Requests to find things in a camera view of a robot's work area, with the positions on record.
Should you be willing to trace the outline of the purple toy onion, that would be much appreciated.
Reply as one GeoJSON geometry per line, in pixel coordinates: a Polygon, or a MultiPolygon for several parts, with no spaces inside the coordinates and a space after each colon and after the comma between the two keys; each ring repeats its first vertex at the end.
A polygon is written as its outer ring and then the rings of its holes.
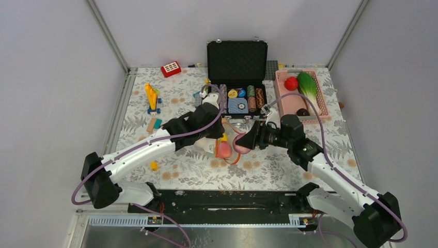
{"type": "Polygon", "coordinates": [[[245,135],[245,133],[238,134],[238,135],[233,139],[233,142],[232,142],[233,149],[234,149],[237,153],[239,153],[239,154],[247,154],[247,153],[249,153],[249,152],[251,151],[251,149],[249,149],[249,148],[246,148],[246,147],[243,147],[243,146],[237,145],[237,141],[238,141],[240,138],[242,138],[244,135],[245,135]]]}

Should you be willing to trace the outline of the yellow toy banana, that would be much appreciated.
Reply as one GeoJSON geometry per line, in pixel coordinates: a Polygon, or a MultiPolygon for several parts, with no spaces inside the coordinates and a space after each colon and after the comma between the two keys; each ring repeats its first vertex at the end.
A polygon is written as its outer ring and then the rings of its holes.
{"type": "Polygon", "coordinates": [[[220,138],[220,142],[228,142],[228,137],[226,133],[224,133],[223,136],[220,138]]]}

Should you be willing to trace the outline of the pink toy peach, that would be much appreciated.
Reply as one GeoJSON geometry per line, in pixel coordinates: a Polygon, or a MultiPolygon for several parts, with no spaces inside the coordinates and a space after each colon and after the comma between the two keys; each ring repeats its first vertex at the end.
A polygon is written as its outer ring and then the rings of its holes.
{"type": "Polygon", "coordinates": [[[228,142],[219,142],[216,147],[216,157],[229,159],[232,156],[232,146],[228,142]]]}

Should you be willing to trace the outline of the clear orange-zip bag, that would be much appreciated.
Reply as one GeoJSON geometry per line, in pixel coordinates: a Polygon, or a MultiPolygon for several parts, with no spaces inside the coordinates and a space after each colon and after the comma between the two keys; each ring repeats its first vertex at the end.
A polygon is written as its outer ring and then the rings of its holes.
{"type": "Polygon", "coordinates": [[[234,149],[233,142],[238,135],[244,132],[225,118],[222,119],[222,126],[225,130],[222,137],[217,139],[204,137],[195,142],[194,146],[197,150],[221,159],[228,164],[237,164],[241,154],[234,149]]]}

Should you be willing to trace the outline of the dark toy eggplant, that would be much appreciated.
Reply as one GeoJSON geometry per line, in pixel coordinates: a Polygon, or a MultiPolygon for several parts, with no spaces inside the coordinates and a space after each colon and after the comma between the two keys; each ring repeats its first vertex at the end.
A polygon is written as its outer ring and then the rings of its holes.
{"type": "Polygon", "coordinates": [[[310,116],[310,112],[305,108],[301,108],[297,110],[296,115],[300,117],[310,116]]]}

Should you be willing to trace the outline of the red toy strawberry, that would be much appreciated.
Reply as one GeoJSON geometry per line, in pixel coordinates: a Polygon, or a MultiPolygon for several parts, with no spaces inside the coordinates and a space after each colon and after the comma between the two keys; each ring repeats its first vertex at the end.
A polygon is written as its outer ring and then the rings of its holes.
{"type": "Polygon", "coordinates": [[[284,87],[288,91],[294,91],[299,88],[299,82],[296,77],[291,76],[285,80],[284,87]]]}

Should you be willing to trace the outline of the green white bok choy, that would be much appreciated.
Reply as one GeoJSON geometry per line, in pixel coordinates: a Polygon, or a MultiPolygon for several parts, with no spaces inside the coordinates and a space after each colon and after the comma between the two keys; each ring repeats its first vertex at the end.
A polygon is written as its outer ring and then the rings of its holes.
{"type": "Polygon", "coordinates": [[[317,102],[317,86],[315,80],[306,72],[300,72],[297,76],[297,80],[300,93],[308,99],[308,103],[313,105],[313,107],[309,107],[308,111],[311,115],[320,115],[321,109],[317,102]]]}

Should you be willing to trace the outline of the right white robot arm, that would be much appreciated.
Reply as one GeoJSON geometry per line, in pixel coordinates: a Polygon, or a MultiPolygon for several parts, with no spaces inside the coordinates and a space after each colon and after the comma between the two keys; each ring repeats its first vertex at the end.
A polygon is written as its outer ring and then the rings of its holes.
{"type": "Polygon", "coordinates": [[[335,165],[322,147],[306,137],[296,115],[281,117],[278,128],[257,120],[248,133],[236,140],[236,145],[251,150],[269,145],[285,148],[294,164],[317,176],[338,194],[334,196],[308,183],[299,189],[297,208],[304,213],[316,209],[343,222],[366,247],[381,247],[402,229],[396,197],[371,189],[335,165]]]}

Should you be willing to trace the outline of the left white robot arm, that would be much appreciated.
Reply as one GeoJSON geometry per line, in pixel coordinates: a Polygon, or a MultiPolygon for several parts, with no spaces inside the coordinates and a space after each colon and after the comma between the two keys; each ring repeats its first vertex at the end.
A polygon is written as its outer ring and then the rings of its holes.
{"type": "Polygon", "coordinates": [[[204,137],[222,137],[223,102],[221,94],[209,94],[195,111],[169,120],[146,139],[102,157],[95,152],[87,155],[80,183],[89,196],[84,203],[91,203],[96,209],[127,203],[141,205],[147,212],[158,210],[160,199],[155,186],[149,182],[129,182],[125,176],[141,165],[192,146],[204,137]]]}

